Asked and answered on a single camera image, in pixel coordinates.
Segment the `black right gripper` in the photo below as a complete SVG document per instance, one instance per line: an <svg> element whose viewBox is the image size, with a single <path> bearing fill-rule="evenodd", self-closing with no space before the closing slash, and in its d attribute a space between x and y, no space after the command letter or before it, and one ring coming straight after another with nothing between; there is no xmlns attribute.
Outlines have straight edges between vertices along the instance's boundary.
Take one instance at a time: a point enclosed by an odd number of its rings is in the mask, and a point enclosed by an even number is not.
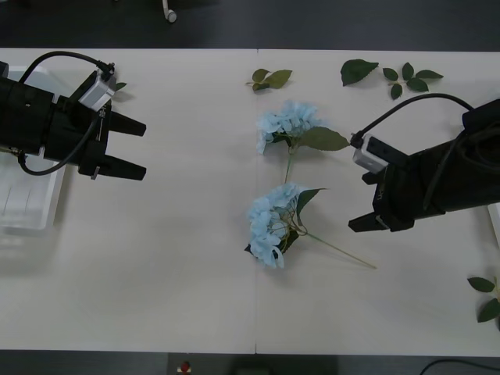
<svg viewBox="0 0 500 375"><path fill-rule="evenodd" d="M415 154L407 170L388 165L379 173L364 173L362 181L376 186L373 211L350 220L348 227L356 233L394 232L412 228L417 220L445 214L436 202L424 204L430 182L445 155L445 151L427 150Z"/></svg>

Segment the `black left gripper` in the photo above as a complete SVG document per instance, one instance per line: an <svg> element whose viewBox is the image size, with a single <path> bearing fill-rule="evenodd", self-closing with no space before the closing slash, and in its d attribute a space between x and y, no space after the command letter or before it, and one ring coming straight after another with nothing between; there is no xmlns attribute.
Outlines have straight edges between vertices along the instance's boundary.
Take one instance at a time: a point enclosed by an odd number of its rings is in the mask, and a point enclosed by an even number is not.
<svg viewBox="0 0 500 375"><path fill-rule="evenodd" d="M52 114L44 157L60 162L72 154L69 164L76 166L78 173L93 179L101 175L143 180L145 167L105 154L109 131L142 137L146 125L112 112L110 102L94 112L79 102L60 97Z"/></svg>

